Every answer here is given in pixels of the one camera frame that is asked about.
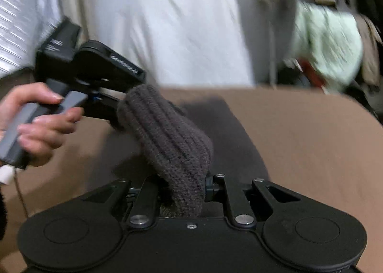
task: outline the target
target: fingernail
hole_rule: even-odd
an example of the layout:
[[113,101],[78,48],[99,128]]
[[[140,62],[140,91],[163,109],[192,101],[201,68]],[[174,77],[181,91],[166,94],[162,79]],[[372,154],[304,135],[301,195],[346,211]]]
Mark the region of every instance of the fingernail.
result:
[[50,96],[53,97],[53,98],[55,98],[56,100],[62,100],[62,99],[64,98],[63,96],[61,96],[61,95],[59,95],[59,94],[56,94],[56,93],[54,93],[54,92],[51,92],[51,93],[50,93]]
[[70,121],[70,122],[74,122],[74,119],[75,119],[75,116],[74,116],[74,113],[72,113],[71,111],[67,112],[66,113],[67,115],[67,120]]
[[21,124],[21,125],[19,125],[19,126],[17,127],[17,131],[18,131],[19,133],[28,134],[28,133],[30,133],[30,131],[31,131],[31,127],[30,127],[29,125],[27,125],[27,124]]
[[42,115],[42,116],[35,117],[33,119],[33,123],[45,123],[46,120],[47,120],[47,117]]
[[29,144],[29,140],[28,140],[28,137],[25,136],[25,135],[20,135],[17,139],[17,141],[19,142],[19,144],[21,146],[23,146],[24,148],[28,146]]

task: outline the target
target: gray knitted sock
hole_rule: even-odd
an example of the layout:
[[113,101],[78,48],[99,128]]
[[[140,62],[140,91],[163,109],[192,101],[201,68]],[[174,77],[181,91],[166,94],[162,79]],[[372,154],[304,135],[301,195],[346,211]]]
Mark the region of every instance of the gray knitted sock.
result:
[[124,128],[133,130],[145,157],[169,185],[173,203],[162,206],[161,214],[198,216],[213,154],[210,138],[148,84],[128,91],[117,116]]

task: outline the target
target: round pad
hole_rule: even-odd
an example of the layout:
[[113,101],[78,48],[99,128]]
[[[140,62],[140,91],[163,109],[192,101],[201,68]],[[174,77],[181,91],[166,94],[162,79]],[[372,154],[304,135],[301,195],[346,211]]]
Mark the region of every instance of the round pad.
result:
[[304,270],[334,272],[354,264],[367,242],[357,219],[323,206],[317,211],[275,211],[264,224],[263,238],[280,258]]
[[60,218],[48,223],[45,237],[56,244],[73,244],[81,241],[89,233],[88,224],[78,218]]
[[18,246],[40,268],[79,271],[105,259],[121,240],[118,221],[105,210],[83,205],[76,211],[44,211],[20,228]]
[[302,219],[295,226],[302,239],[312,243],[328,243],[339,236],[340,229],[329,219],[311,217]]

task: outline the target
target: mint green cloth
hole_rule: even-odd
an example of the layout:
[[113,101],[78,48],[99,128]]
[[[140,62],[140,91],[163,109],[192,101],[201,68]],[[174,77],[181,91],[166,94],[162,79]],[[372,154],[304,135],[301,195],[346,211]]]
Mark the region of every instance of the mint green cloth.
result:
[[363,44],[355,18],[324,6],[298,3],[292,57],[307,59],[328,82],[341,91],[356,77]]

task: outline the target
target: brown tablecloth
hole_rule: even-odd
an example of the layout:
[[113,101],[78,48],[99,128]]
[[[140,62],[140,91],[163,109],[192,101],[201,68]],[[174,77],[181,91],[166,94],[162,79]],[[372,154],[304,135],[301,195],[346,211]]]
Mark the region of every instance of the brown tablecloth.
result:
[[[383,129],[362,107],[342,96],[293,89],[164,90],[163,95],[174,102],[223,97],[271,180],[357,217],[368,235],[359,268],[383,272]],[[122,149],[120,135],[107,122],[85,118],[49,164],[20,175],[29,210],[41,211],[84,192],[95,162],[106,172],[126,167]],[[129,153],[135,149],[132,144]],[[139,162],[130,165],[139,171]],[[16,273],[25,267],[16,244],[24,217],[14,185],[2,191],[9,224],[0,243],[0,272]]]

